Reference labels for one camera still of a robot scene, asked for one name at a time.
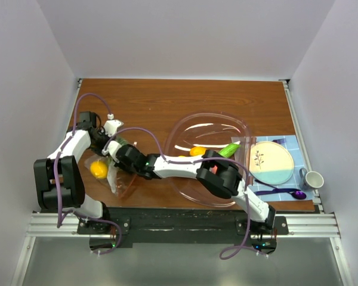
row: lemon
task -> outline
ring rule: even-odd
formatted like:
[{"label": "lemon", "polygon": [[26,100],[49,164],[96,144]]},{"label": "lemon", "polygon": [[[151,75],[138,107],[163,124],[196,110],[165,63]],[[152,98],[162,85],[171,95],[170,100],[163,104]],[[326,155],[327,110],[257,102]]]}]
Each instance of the lemon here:
[{"label": "lemon", "polygon": [[106,179],[108,169],[107,164],[100,160],[90,164],[90,172],[96,179]]},{"label": "lemon", "polygon": [[200,146],[193,147],[193,148],[191,148],[191,150],[190,150],[190,155],[191,155],[191,156],[204,155],[204,154],[205,154],[205,151],[207,151],[207,149],[204,148],[204,147],[200,147]]}]

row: clear plastic bowl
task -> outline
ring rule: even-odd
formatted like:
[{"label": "clear plastic bowl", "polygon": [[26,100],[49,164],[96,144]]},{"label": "clear plastic bowl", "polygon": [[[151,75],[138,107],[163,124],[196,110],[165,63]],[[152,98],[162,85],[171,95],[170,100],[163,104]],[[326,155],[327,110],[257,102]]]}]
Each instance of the clear plastic bowl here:
[{"label": "clear plastic bowl", "polygon": [[[195,146],[219,151],[232,142],[240,144],[241,147],[231,158],[238,160],[248,169],[249,156],[247,154],[250,154],[252,142],[248,125],[241,119],[226,113],[195,113],[176,123],[166,140],[164,154],[190,156],[190,149]],[[242,169],[240,173],[245,178],[246,174],[242,172]],[[210,207],[234,205],[232,200],[212,195],[196,180],[170,178],[169,181],[176,191],[195,203]]]}]

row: black base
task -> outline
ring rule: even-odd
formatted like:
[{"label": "black base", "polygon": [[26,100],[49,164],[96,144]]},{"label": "black base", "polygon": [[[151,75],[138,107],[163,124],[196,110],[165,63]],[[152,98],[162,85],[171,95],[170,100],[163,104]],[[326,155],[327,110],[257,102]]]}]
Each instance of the black base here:
[{"label": "black base", "polygon": [[[122,228],[119,247],[132,247],[134,243],[185,243],[185,244],[234,244],[242,242],[246,231],[247,214],[240,210],[187,210],[187,209],[141,209],[110,207],[110,220]],[[276,216],[273,231],[262,231],[251,222],[250,234],[259,239],[247,240],[264,251],[274,250],[276,239],[261,240],[261,234],[286,235],[289,233],[286,218]],[[98,234],[91,225],[79,226],[78,234]],[[110,239],[91,238],[92,249],[100,245],[111,247]]]}]

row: transparent plastic container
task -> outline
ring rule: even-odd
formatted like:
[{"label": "transparent plastic container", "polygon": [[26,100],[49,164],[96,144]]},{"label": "transparent plastic container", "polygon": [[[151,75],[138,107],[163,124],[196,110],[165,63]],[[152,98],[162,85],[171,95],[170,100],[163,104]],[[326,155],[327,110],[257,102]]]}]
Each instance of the transparent plastic container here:
[{"label": "transparent plastic container", "polygon": [[[176,123],[166,140],[164,154],[190,156],[190,149],[195,146],[220,151],[233,142],[240,144],[241,147],[231,158],[239,160],[249,170],[248,154],[250,154],[252,139],[248,125],[235,116],[226,113],[195,113]],[[241,168],[240,173],[246,178],[247,174]],[[232,200],[215,197],[196,180],[169,178],[169,181],[176,191],[195,203],[210,207],[234,205]]]},{"label": "transparent plastic container", "polygon": [[91,163],[95,161],[102,161],[109,168],[107,178],[97,180],[110,188],[112,193],[119,198],[124,198],[126,195],[129,196],[130,192],[134,190],[131,188],[131,185],[134,182],[136,174],[129,174],[120,168],[114,167],[112,166],[111,159],[108,157],[100,157],[96,154],[86,159],[84,165],[90,170]]}]

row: white robotic arm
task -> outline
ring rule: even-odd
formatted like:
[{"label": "white robotic arm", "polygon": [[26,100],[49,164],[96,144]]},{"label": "white robotic arm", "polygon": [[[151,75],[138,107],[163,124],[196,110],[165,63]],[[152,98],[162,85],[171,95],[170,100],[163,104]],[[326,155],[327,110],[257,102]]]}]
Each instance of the white robotic arm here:
[{"label": "white robotic arm", "polygon": [[[92,148],[92,146],[102,146],[96,150],[97,154],[111,156],[116,162],[116,166],[123,170],[134,172],[146,179],[169,177],[197,179],[212,194],[221,198],[231,198],[246,212],[248,212],[245,195],[247,194],[251,220],[262,223],[267,229],[273,227],[275,210],[245,187],[245,181],[235,164],[219,160],[188,164],[185,163],[189,160],[188,157],[169,157],[160,154],[145,156],[134,146],[121,146],[116,141],[111,141],[107,148],[103,148],[123,123],[118,120],[108,120],[104,124],[102,132],[94,128],[95,125],[95,121],[88,124],[87,120],[81,120],[78,123],[78,130],[74,134],[68,132],[64,142],[55,152],[47,159],[35,162],[36,189],[42,209],[56,208],[55,185],[53,185],[50,169],[57,153],[61,151],[58,166],[61,171],[61,179],[63,179],[63,210],[73,210],[82,216],[93,218],[103,217],[104,204],[85,194],[76,164],[86,149]],[[207,152],[209,154],[206,153],[204,156],[191,157],[192,162],[207,156],[208,158],[220,157],[215,151],[208,150]]]}]

